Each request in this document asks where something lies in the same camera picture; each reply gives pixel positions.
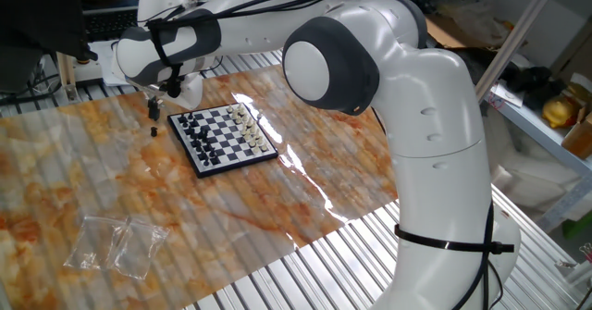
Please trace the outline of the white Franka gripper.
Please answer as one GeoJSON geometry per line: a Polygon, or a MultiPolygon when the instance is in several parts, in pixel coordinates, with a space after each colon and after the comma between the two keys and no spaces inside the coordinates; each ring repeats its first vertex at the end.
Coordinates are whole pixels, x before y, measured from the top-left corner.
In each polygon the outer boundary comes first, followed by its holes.
{"type": "Polygon", "coordinates": [[[126,77],[126,82],[140,89],[149,99],[148,118],[158,120],[160,118],[160,105],[164,101],[179,105],[185,109],[197,109],[203,98],[203,77],[199,72],[192,72],[184,76],[180,82],[180,94],[177,97],[171,97],[167,92],[160,91],[160,86],[151,84],[141,86],[126,77]]]}

